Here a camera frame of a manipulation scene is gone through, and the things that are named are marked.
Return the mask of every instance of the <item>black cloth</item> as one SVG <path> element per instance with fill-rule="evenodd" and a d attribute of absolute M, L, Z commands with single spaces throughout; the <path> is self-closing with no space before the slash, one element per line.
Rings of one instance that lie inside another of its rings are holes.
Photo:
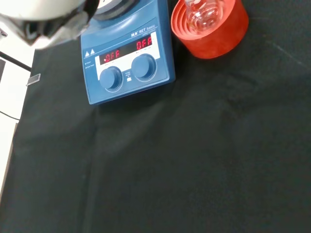
<path fill-rule="evenodd" d="M 245 0 L 229 54 L 90 106 L 79 41 L 35 53 L 1 233 L 308 233 L 311 1 Z"/>

